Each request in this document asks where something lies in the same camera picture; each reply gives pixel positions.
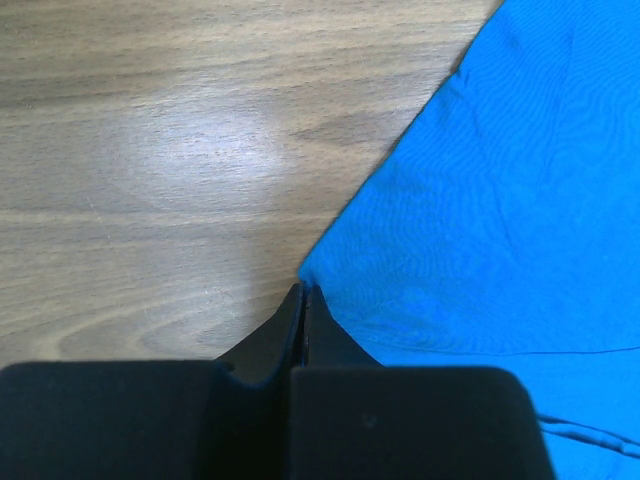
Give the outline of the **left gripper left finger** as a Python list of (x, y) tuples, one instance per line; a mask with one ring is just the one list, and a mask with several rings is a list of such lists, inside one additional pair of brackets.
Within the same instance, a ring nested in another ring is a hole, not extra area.
[(1, 371), (5, 479), (278, 479), (304, 292), (213, 360)]

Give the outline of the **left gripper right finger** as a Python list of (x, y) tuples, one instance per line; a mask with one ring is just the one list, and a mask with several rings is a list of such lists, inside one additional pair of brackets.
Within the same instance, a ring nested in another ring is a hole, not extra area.
[(293, 479), (551, 479), (526, 389), (486, 367), (384, 367), (309, 294), (291, 373)]

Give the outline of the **blue t shirt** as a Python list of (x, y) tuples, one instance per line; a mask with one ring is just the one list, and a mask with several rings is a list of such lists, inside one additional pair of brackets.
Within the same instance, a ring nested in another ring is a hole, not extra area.
[(299, 270), (386, 366), (495, 366), (639, 475), (639, 5), (506, 1)]

